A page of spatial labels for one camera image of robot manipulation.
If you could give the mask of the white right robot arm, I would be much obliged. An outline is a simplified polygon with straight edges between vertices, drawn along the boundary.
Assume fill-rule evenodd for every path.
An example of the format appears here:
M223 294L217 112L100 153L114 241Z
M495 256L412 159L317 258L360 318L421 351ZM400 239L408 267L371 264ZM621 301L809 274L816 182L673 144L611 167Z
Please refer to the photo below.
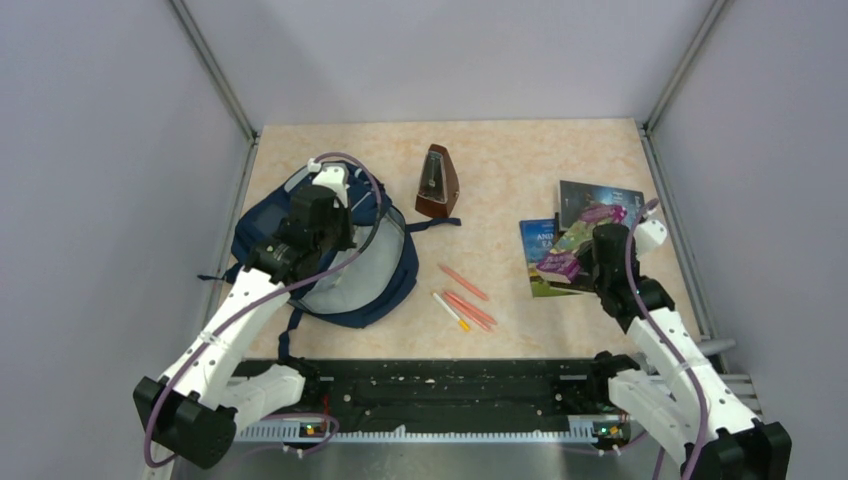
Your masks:
M601 352L590 367L589 404L623 410L673 459L684 479L784 479L792 440L730 389L686 330L655 279L639 272L635 234L621 224L595 228L579 256L603 310L646 355L665 386L636 360Z

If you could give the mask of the purple colourful children's book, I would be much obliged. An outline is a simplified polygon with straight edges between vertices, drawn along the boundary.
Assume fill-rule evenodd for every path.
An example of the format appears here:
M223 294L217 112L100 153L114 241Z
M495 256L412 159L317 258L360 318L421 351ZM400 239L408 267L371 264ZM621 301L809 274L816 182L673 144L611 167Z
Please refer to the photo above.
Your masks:
M581 248L585 243L591 242L595 227L619 224L626 216L626 208L620 205L595 203L584 208L549 253L536 264L536 272L549 283L565 284L568 288L574 289L581 288L580 275L583 273L579 262Z

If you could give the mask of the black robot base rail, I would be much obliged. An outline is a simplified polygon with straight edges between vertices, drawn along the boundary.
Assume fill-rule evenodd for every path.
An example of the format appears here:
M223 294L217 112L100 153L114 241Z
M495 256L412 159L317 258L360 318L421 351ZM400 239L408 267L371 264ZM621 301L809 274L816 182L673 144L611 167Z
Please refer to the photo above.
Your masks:
M304 360L301 400L237 434L242 442L557 443L622 449L629 416L593 396L589 360Z

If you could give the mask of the navy blue student backpack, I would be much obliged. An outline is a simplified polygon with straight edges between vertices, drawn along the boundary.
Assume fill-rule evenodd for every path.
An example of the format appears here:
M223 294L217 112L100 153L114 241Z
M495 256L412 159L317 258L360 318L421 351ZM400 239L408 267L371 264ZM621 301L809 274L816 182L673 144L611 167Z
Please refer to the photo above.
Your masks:
M297 170L281 186L251 207L235 228L231 254L236 264L221 277L235 282L251 247L269 236L292 210L292 197L311 183L305 167ZM458 218L436 218L409 223L394 205L383 185L379 186L384 216L376 238L355 261L344 269L291 293L293 311L279 336L278 355L290 353L290 332L306 314L324 322L352 329L366 328L382 319L412 292L419 271L414 233L437 225L459 226Z

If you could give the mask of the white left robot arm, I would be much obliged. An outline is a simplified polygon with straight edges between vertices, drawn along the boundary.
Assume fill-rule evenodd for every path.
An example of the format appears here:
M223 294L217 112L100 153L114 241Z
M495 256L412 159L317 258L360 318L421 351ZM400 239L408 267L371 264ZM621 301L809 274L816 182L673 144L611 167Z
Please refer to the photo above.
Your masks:
M294 367L272 366L239 383L232 377L271 317L292 294L335 273L330 259L344 251L351 255L342 267L361 254L340 183L295 189L274 229L243 244L229 295L206 327L159 377L144 377L134 389L150 467L168 463L153 455L160 445L211 468L245 427L283 407L302 414L317 407L320 386Z

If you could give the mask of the dark blue fantasy book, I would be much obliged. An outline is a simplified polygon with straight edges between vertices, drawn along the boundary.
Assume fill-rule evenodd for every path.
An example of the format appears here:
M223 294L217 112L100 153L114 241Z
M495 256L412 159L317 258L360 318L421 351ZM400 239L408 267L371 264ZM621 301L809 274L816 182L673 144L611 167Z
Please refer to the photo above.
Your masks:
M625 213L622 223L631 226L645 202L641 191L567 180L559 181L558 192L558 223L561 232L574 224L584 210L596 205L622 207Z

